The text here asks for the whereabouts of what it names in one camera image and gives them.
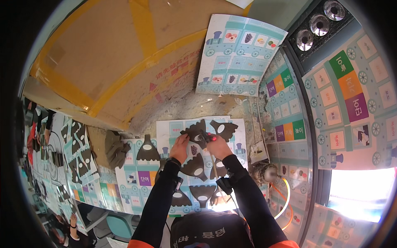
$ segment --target wristwatch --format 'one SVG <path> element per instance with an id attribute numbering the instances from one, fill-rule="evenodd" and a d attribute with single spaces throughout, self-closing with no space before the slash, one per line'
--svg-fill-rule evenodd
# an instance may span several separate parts
<path id="1" fill-rule="evenodd" d="M 166 161 L 167 161 L 167 162 L 168 162 L 168 161 L 171 161 L 171 162 L 177 164 L 177 165 L 179 166 L 179 168 L 182 166 L 182 165 L 181 165 L 181 162 L 179 162 L 179 160 L 177 160 L 176 158 L 173 158 L 173 157 L 167 158 Z"/>

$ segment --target teal stool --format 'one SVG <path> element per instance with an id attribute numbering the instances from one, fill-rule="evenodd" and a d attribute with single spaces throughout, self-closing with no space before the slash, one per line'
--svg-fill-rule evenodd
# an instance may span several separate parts
<path id="1" fill-rule="evenodd" d="M 110 231 L 122 238 L 131 238 L 132 231 L 130 228 L 130 223 L 127 222 L 125 218 L 120 215 L 108 215 L 106 217 Z"/>

